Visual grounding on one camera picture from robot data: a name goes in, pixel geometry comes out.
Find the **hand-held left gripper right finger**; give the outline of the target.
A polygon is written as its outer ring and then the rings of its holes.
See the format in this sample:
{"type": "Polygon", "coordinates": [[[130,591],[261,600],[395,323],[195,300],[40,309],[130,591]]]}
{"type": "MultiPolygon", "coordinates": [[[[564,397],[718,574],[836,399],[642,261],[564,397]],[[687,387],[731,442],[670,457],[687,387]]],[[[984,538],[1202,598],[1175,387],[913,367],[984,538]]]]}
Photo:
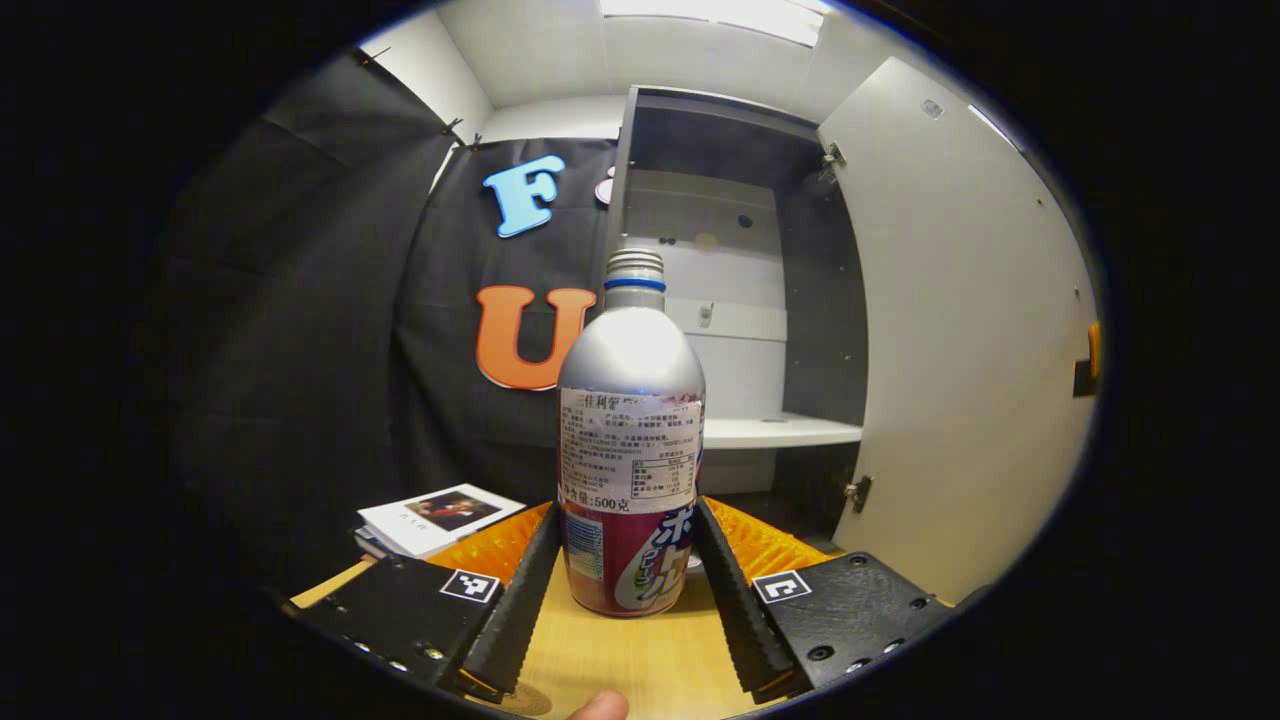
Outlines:
{"type": "Polygon", "coordinates": [[[956,610],[872,553],[826,557],[709,497],[692,538],[739,682],[763,705],[863,675],[956,610]]]}

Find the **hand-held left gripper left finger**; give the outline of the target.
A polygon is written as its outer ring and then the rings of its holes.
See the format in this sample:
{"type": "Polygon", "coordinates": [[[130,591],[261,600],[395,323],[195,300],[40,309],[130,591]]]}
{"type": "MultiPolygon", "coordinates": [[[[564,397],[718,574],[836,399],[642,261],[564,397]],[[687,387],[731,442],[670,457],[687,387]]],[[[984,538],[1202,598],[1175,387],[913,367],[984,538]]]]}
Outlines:
{"type": "Polygon", "coordinates": [[[525,509],[430,559],[388,552],[285,602],[285,615],[420,691],[515,694],[561,551],[561,511],[525,509]]]}

